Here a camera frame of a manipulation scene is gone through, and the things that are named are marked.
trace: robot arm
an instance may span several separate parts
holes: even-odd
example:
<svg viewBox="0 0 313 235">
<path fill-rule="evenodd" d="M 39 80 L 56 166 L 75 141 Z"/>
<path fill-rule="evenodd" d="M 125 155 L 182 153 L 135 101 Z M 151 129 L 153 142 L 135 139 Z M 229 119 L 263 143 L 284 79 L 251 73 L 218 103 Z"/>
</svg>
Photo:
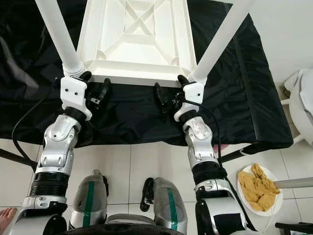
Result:
<svg viewBox="0 0 313 235">
<path fill-rule="evenodd" d="M 67 209 L 65 197 L 68 179 L 71 174 L 74 147 L 83 122 L 90 120 L 92 114 L 86 107 L 87 82 L 91 76 L 85 72 L 81 78 L 63 77 L 61 79 L 61 99 L 63 114 L 48 126 L 44 134 L 44 150 L 38 162 L 30 192 L 25 197 L 17 222 L 11 235 L 57 234 L 66 231 L 65 220 L 61 217 Z M 96 108 L 106 98 L 110 81 L 102 86 L 100 96 L 90 98 Z"/>
<path fill-rule="evenodd" d="M 176 95 L 180 100 L 175 103 L 181 105 L 175 112 L 174 119 L 183 125 L 188 144 L 188 159 L 196 184 L 198 234 L 229 235 L 245 231 L 246 217 L 226 180 L 227 173 L 213 151 L 212 131 L 198 115 L 199 107 L 186 102 L 201 104 L 204 85 L 189 83 L 181 75 L 179 81 L 184 92 Z"/>
</svg>

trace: green stripe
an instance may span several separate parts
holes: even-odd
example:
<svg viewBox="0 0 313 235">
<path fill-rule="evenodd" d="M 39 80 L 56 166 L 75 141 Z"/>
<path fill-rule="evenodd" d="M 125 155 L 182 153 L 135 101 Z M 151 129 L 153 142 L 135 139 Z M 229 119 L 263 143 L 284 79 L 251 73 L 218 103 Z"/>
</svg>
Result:
<svg viewBox="0 0 313 235">
<path fill-rule="evenodd" d="M 91 217 L 91 209 L 92 209 L 92 202 L 93 202 L 93 190 L 94 190 L 94 182 L 90 181 L 88 184 L 88 194 L 85 204 L 84 210 L 84 219 L 83 219 L 83 227 L 90 226 L 90 217 Z"/>
<path fill-rule="evenodd" d="M 176 211 L 176 206 L 175 206 L 175 199 L 173 196 L 173 192 L 170 188 L 167 188 L 168 192 L 168 200 L 170 203 L 170 211 L 171 211 L 171 229 L 177 231 L 177 211 Z"/>
</svg>

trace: black tablecloth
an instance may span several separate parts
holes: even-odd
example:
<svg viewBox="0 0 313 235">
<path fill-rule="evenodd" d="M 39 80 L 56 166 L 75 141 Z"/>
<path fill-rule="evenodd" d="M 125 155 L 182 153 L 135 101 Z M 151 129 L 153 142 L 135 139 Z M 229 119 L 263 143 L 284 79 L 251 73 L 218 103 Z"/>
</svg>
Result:
<svg viewBox="0 0 313 235">
<path fill-rule="evenodd" d="M 85 0 L 58 1 L 75 46 Z M 230 4 L 188 0 L 197 61 L 230 9 Z M 62 77 L 62 63 L 34 1 L 0 2 L 0 138 L 11 138 L 15 123 Z M 97 89 L 98 83 L 91 85 Z M 166 88 L 169 94 L 177 89 Z M 21 125 L 18 139 L 41 144 L 45 129 L 61 112 L 59 90 Z M 247 16 L 233 40 L 208 75 L 203 104 L 213 110 L 222 143 L 252 143 L 249 153 L 285 148 L 291 132 L 272 80 L 260 36 Z M 212 117 L 200 110 L 214 133 Z M 93 113 L 77 146 L 165 141 L 186 145 L 173 114 L 161 114 L 153 87 L 112 85 L 108 104 Z"/>
</svg>

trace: toe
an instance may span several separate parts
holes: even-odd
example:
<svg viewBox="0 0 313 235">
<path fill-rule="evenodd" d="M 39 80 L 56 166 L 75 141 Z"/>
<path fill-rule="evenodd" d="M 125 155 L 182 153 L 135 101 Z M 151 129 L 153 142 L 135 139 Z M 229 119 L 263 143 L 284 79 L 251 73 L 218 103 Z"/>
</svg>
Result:
<svg viewBox="0 0 313 235">
<path fill-rule="evenodd" d="M 4 210 L 2 211 L 2 213 L 1 213 L 1 217 L 5 216 L 5 213 L 6 213 L 8 210 L 9 210 L 9 208 L 4 209 Z"/>
<path fill-rule="evenodd" d="M 11 210 L 9 211 L 9 214 L 8 214 L 8 218 L 13 218 L 16 214 L 18 209 L 16 208 L 11 208 Z"/>
<path fill-rule="evenodd" d="M 12 208 L 7 208 L 6 210 L 5 210 L 5 212 L 3 213 L 3 215 L 5 216 L 5 217 L 7 217 L 8 215 L 9 215 L 9 212 L 12 210 Z"/>
</svg>

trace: plate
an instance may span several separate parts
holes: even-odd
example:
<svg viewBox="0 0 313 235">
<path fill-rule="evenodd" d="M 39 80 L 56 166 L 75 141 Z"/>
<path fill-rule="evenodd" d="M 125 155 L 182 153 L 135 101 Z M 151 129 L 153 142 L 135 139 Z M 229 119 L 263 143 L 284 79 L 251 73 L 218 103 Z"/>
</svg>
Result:
<svg viewBox="0 0 313 235">
<path fill-rule="evenodd" d="M 251 171 L 251 167 L 252 165 L 249 165 L 247 167 L 245 167 L 244 169 L 242 169 L 242 171 L 248 172 L 248 173 L 252 173 Z M 266 174 L 266 176 L 273 181 L 278 181 L 277 177 L 268 169 L 266 169 L 263 166 L 260 166 L 260 168 L 263 170 L 263 172 Z M 253 209 L 251 207 L 251 205 L 249 204 L 249 202 L 246 200 L 245 195 L 241 189 L 241 185 L 239 183 L 239 179 L 237 178 L 237 192 L 239 194 L 239 197 L 241 199 L 241 201 L 243 202 L 243 204 L 248 207 L 248 209 L 250 211 L 252 211 L 253 213 L 259 215 L 259 216 L 272 216 L 273 214 L 276 214 L 280 208 L 283 205 L 283 192 L 281 189 L 279 189 L 280 193 L 278 195 L 276 195 L 276 199 L 275 199 L 275 203 L 274 205 L 268 210 L 268 211 L 256 211 L 255 209 Z"/>
</svg>

